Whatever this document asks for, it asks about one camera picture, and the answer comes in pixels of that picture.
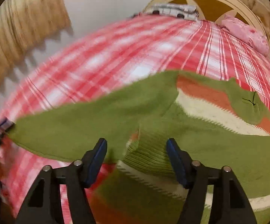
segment red plaid bedsheet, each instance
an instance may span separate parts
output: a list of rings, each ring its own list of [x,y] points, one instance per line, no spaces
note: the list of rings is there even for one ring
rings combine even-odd
[[[0,113],[12,121],[64,103],[89,101],[140,78],[164,70],[194,71],[218,80],[235,77],[256,90],[270,109],[270,61],[222,32],[212,22],[140,16],[114,23],[72,44],[26,77]],[[5,180],[16,215],[33,180],[44,165],[67,163],[36,156],[11,142],[0,148],[2,163],[13,165]],[[113,169],[104,164],[90,192]],[[61,187],[65,223],[70,212]]]

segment black clamp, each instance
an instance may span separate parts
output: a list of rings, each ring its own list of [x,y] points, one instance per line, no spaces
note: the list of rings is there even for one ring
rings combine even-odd
[[[250,202],[229,166],[215,169],[193,161],[173,138],[167,141],[166,150],[177,181],[189,189],[178,224],[200,224],[208,185],[214,185],[209,224],[257,224]]]
[[[23,201],[15,224],[64,224],[60,184],[67,186],[73,223],[96,224],[84,188],[95,182],[106,151],[107,142],[100,138],[81,160],[56,169],[44,166]],[[215,169],[193,161],[173,138],[167,141],[167,154],[178,182],[189,189],[177,224],[200,224],[208,185],[214,185],[209,224],[257,224],[249,200],[229,166]]]
[[[16,224],[64,224],[60,184],[67,186],[67,198],[74,224],[96,224],[84,188],[95,181],[107,152],[107,141],[100,138],[93,150],[67,167],[42,168],[18,213]]]

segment orange stripe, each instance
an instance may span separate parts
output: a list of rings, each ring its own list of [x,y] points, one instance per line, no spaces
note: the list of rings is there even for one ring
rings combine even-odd
[[[178,76],[176,86],[189,96],[204,99],[237,115],[230,104],[227,94],[224,92],[201,85],[197,81],[183,76]]]
[[[270,133],[270,120],[267,117],[263,117],[262,121],[257,124],[257,126],[263,128],[265,131]]]
[[[227,94],[224,92],[217,91],[213,88],[202,85],[193,79],[180,75],[178,76],[176,86],[191,97],[204,99],[205,101],[226,109],[233,115],[238,116],[233,110]],[[270,120],[267,117],[263,117],[262,121],[256,126],[261,127],[266,132],[270,133]]]
[[[104,203],[97,194],[91,196],[89,205],[96,222],[100,224],[147,224],[142,220],[136,220],[117,209],[111,208]]]
[[[138,140],[138,131],[131,135],[131,142]]]

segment pink pillow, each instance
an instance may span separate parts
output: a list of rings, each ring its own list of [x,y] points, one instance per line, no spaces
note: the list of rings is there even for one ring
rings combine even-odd
[[[265,57],[268,56],[269,45],[267,38],[262,32],[257,31],[255,28],[231,15],[225,15],[225,18],[221,22],[221,28],[223,31],[242,40]]]

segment wooden headboard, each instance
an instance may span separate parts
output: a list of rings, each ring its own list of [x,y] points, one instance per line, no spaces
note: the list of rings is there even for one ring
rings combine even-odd
[[[155,3],[176,3],[195,5],[199,12],[199,20],[206,19],[220,24],[225,14],[233,15],[246,24],[255,27],[270,38],[257,16],[240,0],[152,0],[144,9],[151,8]]]

